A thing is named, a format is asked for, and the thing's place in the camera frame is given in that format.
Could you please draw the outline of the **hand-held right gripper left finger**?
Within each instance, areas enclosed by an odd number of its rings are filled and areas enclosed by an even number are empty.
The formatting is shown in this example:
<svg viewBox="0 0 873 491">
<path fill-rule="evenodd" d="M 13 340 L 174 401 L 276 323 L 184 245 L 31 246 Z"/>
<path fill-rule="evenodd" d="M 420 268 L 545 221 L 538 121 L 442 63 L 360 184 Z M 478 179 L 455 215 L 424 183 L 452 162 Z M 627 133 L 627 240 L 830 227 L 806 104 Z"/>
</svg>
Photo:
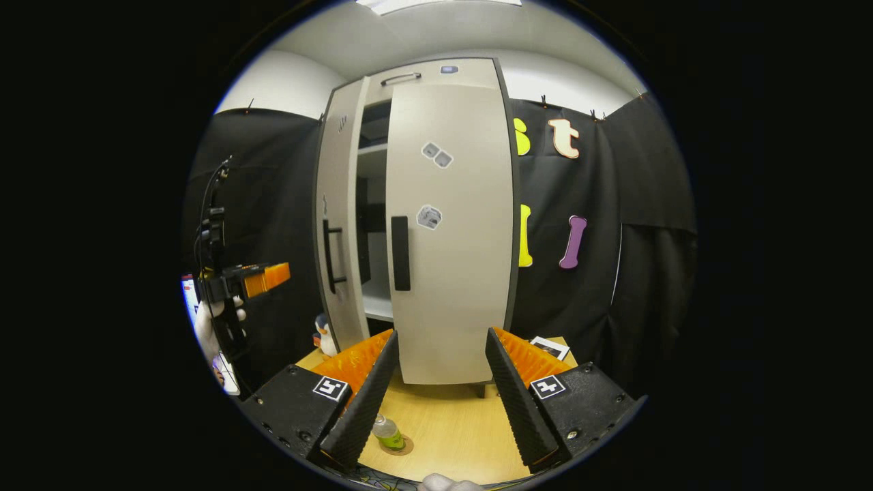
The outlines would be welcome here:
<svg viewBox="0 0 873 491">
<path fill-rule="evenodd" d="M 291 363 L 238 406 L 255 428 L 301 465 L 349 473 L 368 443 L 396 368 L 389 329 L 335 357 Z"/>
</svg>

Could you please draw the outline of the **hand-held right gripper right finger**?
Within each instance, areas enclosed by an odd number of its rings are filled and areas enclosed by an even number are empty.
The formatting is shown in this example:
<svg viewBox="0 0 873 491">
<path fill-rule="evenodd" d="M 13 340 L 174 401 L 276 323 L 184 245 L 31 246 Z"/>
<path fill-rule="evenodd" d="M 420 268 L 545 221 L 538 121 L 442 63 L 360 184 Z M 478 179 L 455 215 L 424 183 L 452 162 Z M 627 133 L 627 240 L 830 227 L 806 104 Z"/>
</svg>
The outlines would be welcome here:
<svg viewBox="0 0 873 491">
<path fill-rule="evenodd" d="M 648 404 L 646 395 L 632 397 L 591 361 L 569 367 L 504 329 L 488 330 L 484 354 L 532 473 L 592 458 Z"/>
</svg>

